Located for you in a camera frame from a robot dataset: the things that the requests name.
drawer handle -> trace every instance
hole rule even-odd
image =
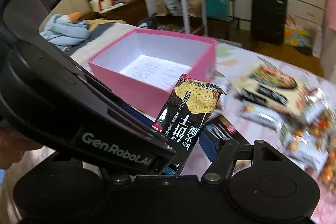
[[[314,15],[312,15],[312,14],[310,14],[308,12],[306,12],[306,14],[309,15],[310,17],[315,17]]]

cardboard box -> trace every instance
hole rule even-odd
[[[216,40],[136,29],[88,60],[94,75],[131,106],[157,117],[182,73],[209,82]]]

black suitcase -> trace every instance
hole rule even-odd
[[[281,45],[287,0],[252,0],[251,32],[255,39]]]

light blue towel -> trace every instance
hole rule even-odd
[[[40,32],[40,35],[49,43],[64,50],[68,46],[79,44],[90,36],[87,20],[69,23],[60,19],[61,16],[61,14],[53,15],[44,27],[44,31]]]

brown paper bag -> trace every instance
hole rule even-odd
[[[188,0],[188,15],[202,17],[202,0]]]
[[[156,13],[158,16],[168,15],[168,9],[165,4],[165,0],[155,0]]]

